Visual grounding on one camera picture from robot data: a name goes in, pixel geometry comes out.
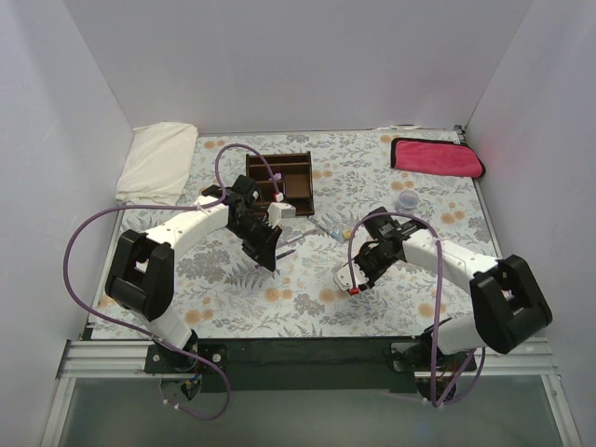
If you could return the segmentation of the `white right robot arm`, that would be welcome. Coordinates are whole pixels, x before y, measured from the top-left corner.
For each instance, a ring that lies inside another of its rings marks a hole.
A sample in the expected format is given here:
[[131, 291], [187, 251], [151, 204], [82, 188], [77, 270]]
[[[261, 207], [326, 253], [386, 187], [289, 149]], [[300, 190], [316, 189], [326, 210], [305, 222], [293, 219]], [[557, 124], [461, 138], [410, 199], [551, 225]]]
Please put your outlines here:
[[499, 259], [441, 240], [430, 225], [411, 215], [401, 222], [380, 207], [360, 221], [370, 236], [334, 275], [342, 291], [356, 295], [374, 287], [397, 262], [414, 264], [449, 281], [471, 300], [470, 313], [433, 325], [421, 347], [432, 370], [453, 362], [455, 353], [488, 347], [507, 354], [553, 320], [529, 264], [520, 256]]

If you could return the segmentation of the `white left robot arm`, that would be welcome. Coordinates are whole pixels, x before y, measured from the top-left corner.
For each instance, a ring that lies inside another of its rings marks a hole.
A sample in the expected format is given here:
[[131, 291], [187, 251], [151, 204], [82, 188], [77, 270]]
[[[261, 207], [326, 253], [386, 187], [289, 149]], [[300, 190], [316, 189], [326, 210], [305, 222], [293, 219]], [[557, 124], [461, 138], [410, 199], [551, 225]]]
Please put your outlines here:
[[206, 236], [226, 229], [260, 267], [276, 270], [281, 219], [295, 215], [294, 206], [274, 194], [264, 218], [252, 205], [260, 193], [256, 181], [240, 175], [226, 189], [212, 185], [194, 208], [143, 232], [128, 230], [117, 241], [105, 293], [140, 319], [158, 341], [169, 344], [166, 361], [180, 373], [197, 364], [196, 334], [174, 310], [175, 267]]

